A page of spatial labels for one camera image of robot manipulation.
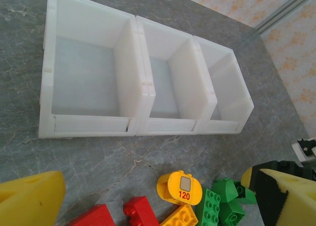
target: green lego brick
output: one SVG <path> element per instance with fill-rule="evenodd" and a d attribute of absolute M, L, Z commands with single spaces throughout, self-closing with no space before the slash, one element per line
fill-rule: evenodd
<path fill-rule="evenodd" d="M 257 204 L 256 194 L 254 192 L 242 186 L 240 182 L 234 182 L 234 184 L 238 192 L 238 197 L 234 199 L 234 201 L 245 205 Z"/>
<path fill-rule="evenodd" d="M 212 191 L 219 194 L 221 202 L 227 203 L 238 197 L 238 192 L 233 180 L 224 178 L 218 179 L 212 187 Z"/>
<path fill-rule="evenodd" d="M 219 221 L 222 225 L 236 226 L 245 216 L 245 212 L 236 201 L 220 204 Z"/>
<path fill-rule="evenodd" d="M 221 197 L 209 189 L 203 188 L 202 200 L 196 206 L 197 226 L 217 226 Z"/>

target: storage bin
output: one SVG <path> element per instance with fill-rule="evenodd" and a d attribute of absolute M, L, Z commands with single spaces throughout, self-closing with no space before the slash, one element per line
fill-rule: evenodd
<path fill-rule="evenodd" d="M 237 134 L 243 129 L 253 108 L 253 102 L 242 77 L 233 50 L 194 36 L 200 57 L 217 97 L 211 119 L 206 119 L 200 134 Z"/>
<path fill-rule="evenodd" d="M 149 91 L 137 135 L 196 134 L 217 100 L 193 36 L 140 16 L 136 20 Z"/>
<path fill-rule="evenodd" d="M 134 15 L 47 0 L 40 138 L 135 135 L 147 97 Z"/>

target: red toy block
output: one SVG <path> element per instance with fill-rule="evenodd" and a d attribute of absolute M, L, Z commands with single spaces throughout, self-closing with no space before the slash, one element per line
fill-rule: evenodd
<path fill-rule="evenodd" d="M 90 210 L 70 221 L 67 226 L 115 226 L 106 205 L 95 205 Z"/>
<path fill-rule="evenodd" d="M 124 214 L 130 217 L 130 226 L 159 226 L 159 222 L 145 196 L 134 197 L 124 204 Z"/>

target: gray marble floor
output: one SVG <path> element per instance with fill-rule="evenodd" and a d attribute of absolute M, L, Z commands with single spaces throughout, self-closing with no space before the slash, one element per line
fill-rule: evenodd
<path fill-rule="evenodd" d="M 156 193 L 162 174 L 183 169 L 209 187 L 250 166 L 295 159 L 307 133 L 254 29 L 189 0 L 93 0 L 234 49 L 255 108 L 239 135 L 38 139 L 46 0 L 0 0 L 0 182 L 61 170 L 67 184 L 58 224 L 106 203 L 118 226 L 122 204 L 146 195 L 159 220 L 174 209 Z M 241 226 L 263 225 L 257 206 Z"/>

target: wallpaper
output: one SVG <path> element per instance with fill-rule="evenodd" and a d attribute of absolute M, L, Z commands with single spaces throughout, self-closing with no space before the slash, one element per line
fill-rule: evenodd
<path fill-rule="evenodd" d="M 246 25 L 256 27 L 288 0 L 193 0 Z"/>
<path fill-rule="evenodd" d="M 316 0 L 308 0 L 262 35 L 310 137 L 316 136 Z"/>

